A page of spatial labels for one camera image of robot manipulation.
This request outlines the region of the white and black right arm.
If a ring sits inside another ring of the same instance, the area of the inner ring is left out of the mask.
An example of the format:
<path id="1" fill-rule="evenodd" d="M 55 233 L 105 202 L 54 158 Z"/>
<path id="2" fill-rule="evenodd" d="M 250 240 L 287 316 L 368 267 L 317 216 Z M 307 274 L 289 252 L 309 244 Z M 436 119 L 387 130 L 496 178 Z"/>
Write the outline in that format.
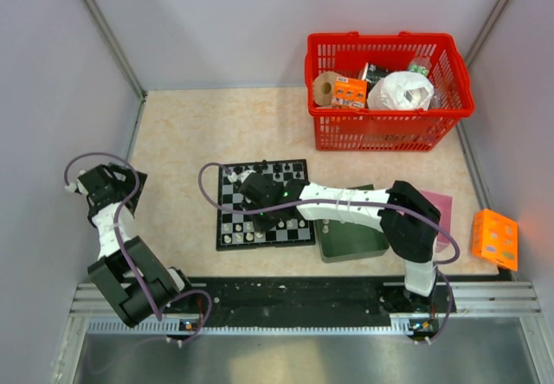
<path id="1" fill-rule="evenodd" d="M 242 209 L 278 223 L 339 221 L 384 235 L 404 263 L 403 291 L 384 291 L 380 300 L 394 312 L 429 312 L 435 301 L 433 262 L 441 212 L 411 184 L 396 181 L 389 189 L 330 188 L 305 180 L 275 182 L 254 170 L 229 177 L 243 196 Z"/>

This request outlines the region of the black and grey chessboard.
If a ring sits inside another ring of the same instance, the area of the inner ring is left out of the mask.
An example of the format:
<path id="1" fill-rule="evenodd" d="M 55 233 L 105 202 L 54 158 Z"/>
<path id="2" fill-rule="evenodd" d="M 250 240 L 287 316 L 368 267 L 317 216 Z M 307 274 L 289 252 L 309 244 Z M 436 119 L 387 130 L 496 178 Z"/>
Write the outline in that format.
<path id="1" fill-rule="evenodd" d="M 283 184 L 290 180 L 306 180 L 308 166 L 305 159 L 286 159 L 281 161 L 228 163 L 229 170 L 240 173 L 255 170 L 268 180 Z M 304 220 L 299 214 L 293 218 L 271 222 L 265 216 L 242 215 L 243 197 L 238 188 L 232 184 L 227 174 L 218 173 L 217 202 L 225 208 L 233 208 L 233 213 L 221 210 L 216 217 L 216 250 L 237 251 L 270 246 L 311 246 L 316 242 L 314 225 Z"/>

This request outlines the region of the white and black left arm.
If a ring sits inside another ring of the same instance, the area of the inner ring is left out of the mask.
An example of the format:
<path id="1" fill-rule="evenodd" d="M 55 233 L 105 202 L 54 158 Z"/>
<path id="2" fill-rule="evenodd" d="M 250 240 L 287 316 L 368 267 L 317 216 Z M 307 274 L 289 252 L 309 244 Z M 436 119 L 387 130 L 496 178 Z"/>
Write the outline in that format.
<path id="1" fill-rule="evenodd" d="M 99 234 L 97 261 L 87 268 L 96 285 L 121 321 L 133 328 L 153 314 L 141 287 L 144 283 L 154 303 L 177 311 L 190 310 L 196 291 L 183 272 L 166 268 L 139 237 L 134 216 L 147 175 L 116 163 L 101 164 L 78 176 L 77 189 L 86 196 L 87 218 Z"/>

